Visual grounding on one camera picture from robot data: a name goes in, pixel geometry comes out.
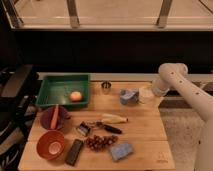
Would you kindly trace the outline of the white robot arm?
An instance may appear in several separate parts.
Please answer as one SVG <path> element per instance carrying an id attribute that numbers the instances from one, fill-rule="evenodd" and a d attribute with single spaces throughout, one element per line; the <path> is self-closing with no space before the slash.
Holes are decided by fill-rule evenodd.
<path id="1" fill-rule="evenodd" d="M 213 96 L 186 78 L 188 68 L 183 63 L 164 63 L 152 84 L 155 96 L 165 96 L 171 87 L 187 101 L 205 122 L 196 153 L 194 171 L 213 171 Z"/>

